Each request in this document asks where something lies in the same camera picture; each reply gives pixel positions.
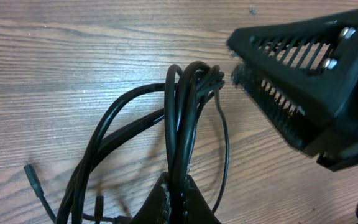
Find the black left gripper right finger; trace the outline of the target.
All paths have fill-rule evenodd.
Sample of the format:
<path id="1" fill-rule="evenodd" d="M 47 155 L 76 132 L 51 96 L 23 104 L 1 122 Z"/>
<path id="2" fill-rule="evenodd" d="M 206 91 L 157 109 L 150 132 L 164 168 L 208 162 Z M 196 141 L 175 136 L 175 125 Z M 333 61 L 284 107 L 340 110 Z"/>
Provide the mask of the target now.
<path id="1" fill-rule="evenodd" d="M 221 224 L 190 175 L 185 179 L 183 219 L 186 224 Z"/>

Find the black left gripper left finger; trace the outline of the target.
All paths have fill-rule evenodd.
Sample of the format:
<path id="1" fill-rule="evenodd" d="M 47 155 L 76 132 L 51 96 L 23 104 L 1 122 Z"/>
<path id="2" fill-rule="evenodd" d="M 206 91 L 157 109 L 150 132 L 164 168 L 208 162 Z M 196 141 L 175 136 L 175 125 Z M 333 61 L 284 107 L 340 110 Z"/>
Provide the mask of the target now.
<path id="1" fill-rule="evenodd" d="M 143 206 L 130 224 L 167 224 L 170 219 L 169 174 L 163 172 L 153 186 Z"/>

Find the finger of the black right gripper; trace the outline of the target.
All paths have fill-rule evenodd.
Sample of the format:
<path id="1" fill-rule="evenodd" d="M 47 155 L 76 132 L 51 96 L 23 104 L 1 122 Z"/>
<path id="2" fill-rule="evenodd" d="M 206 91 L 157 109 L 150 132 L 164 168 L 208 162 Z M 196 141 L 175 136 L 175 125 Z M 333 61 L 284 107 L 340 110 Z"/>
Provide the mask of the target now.
<path id="1" fill-rule="evenodd" d="M 231 77 L 234 85 L 244 89 L 284 140 L 292 148 L 305 152 L 319 134 L 319 128 L 303 116 L 301 108 L 261 73 L 244 64 L 238 65 Z"/>
<path id="2" fill-rule="evenodd" d="M 358 9 L 289 24 L 238 28 L 227 44 L 315 124 L 338 116 L 358 81 Z"/>

